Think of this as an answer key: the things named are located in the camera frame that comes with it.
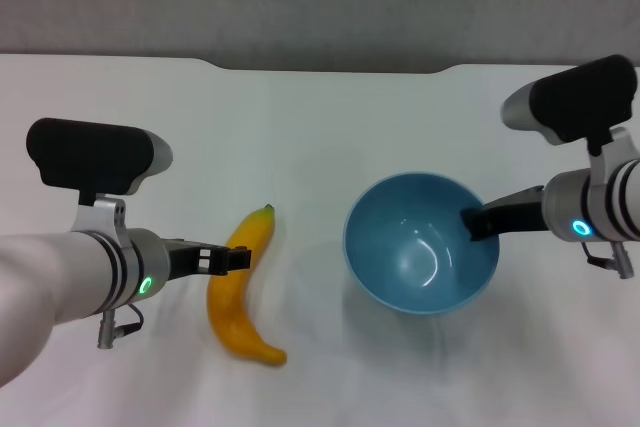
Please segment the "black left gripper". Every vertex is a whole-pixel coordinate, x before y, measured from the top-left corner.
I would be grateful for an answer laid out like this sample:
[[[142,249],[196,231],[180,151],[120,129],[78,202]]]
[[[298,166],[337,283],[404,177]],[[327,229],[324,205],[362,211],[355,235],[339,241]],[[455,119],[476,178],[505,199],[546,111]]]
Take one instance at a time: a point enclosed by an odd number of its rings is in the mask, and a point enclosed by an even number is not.
[[[192,275],[225,276],[251,265],[252,251],[245,246],[211,248],[210,244],[184,239],[163,239],[162,244],[170,261],[169,281]]]

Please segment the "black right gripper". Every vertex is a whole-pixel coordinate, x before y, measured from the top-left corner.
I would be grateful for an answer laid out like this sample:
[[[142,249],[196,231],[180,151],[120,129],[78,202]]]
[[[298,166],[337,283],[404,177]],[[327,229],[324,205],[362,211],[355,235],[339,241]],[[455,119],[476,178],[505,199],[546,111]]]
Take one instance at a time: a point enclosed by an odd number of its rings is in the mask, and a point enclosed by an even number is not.
[[[505,233],[546,230],[542,213],[542,185],[496,199],[482,207],[466,208],[460,213],[471,241],[482,241]]]

